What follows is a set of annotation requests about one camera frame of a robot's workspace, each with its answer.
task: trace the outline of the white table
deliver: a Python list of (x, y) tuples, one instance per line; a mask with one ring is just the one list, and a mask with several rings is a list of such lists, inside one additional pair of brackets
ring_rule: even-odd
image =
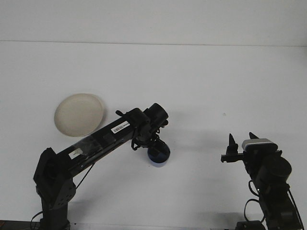
[[(169, 113), (160, 137), (171, 157), (154, 167), (130, 143), (106, 156), (70, 202), (72, 223), (234, 228), (252, 198), (249, 176), (220, 155), (230, 132), (240, 145), (249, 131), (290, 161), (304, 218), (306, 63), (305, 47), (0, 42), (0, 218), (30, 220), (41, 210), (33, 174), (45, 148), (79, 140), (59, 133), (53, 115), (80, 92), (103, 99), (104, 125), (117, 109), (159, 103)], [(256, 205), (248, 213), (261, 218)]]

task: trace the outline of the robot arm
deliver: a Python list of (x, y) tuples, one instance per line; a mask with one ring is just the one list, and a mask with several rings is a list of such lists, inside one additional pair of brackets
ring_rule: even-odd
[(168, 159), (170, 150), (157, 133), (167, 125), (168, 115), (158, 104), (145, 111), (139, 108), (123, 114), (121, 118), (83, 138), (60, 153), (46, 149), (39, 159), (34, 181), (42, 199), (43, 230), (67, 230), (67, 203), (76, 193), (73, 177), (132, 139), (132, 148), (148, 148), (154, 162)]
[[(249, 133), (250, 139), (242, 143), (243, 153), (238, 153), (238, 145), (229, 135), (229, 146), (221, 161), (235, 162), (242, 160), (247, 173), (257, 189), (259, 204), (264, 214), (268, 230), (299, 230), (303, 223), (295, 203), (288, 193), (286, 183), (291, 165), (283, 157), (278, 146), (265, 138), (258, 138)], [(236, 230), (264, 229), (260, 221), (238, 222)]]

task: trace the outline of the white plate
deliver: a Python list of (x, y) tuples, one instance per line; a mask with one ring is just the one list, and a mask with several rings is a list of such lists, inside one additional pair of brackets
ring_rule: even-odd
[(57, 129), (71, 137), (81, 137), (95, 131), (102, 122), (103, 105), (93, 94), (74, 94), (57, 107), (54, 122)]

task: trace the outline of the white surface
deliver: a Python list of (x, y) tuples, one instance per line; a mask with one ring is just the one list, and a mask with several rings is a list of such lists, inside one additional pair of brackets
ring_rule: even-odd
[(79, 140), (53, 122), (59, 102), (78, 92), (104, 99), (105, 125), (117, 109), (159, 103), (169, 113), (160, 137), (171, 156), (156, 168), (130, 143), (112, 152), (70, 202), (71, 222), (234, 228), (252, 198), (249, 177), (242, 162), (221, 163), (220, 154), (229, 132), (240, 145), (249, 131), (276, 142), (290, 161), (304, 218), (306, 63), (304, 47), (1, 42), (0, 218), (30, 220), (41, 210), (36, 164), (45, 148), (59, 152)]
[(154, 226), (127, 226), (127, 225), (102, 225), (102, 224), (72, 224), (71, 230), (206, 230), (205, 228), (176, 228)]
[(307, 46), (306, 0), (2, 0), (0, 40)]

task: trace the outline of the white label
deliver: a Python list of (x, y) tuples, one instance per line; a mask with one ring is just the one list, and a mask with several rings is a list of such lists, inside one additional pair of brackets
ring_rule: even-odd
[(68, 155), (71, 157), (71, 159), (74, 159), (82, 153), (83, 153), (83, 151), (81, 150), (81, 148), (77, 148)]
[(122, 129), (128, 127), (130, 124), (128, 121), (124, 121), (123, 123), (121, 123), (118, 126), (115, 126), (114, 128), (111, 129), (111, 131), (115, 134), (118, 133), (119, 131), (121, 131)]

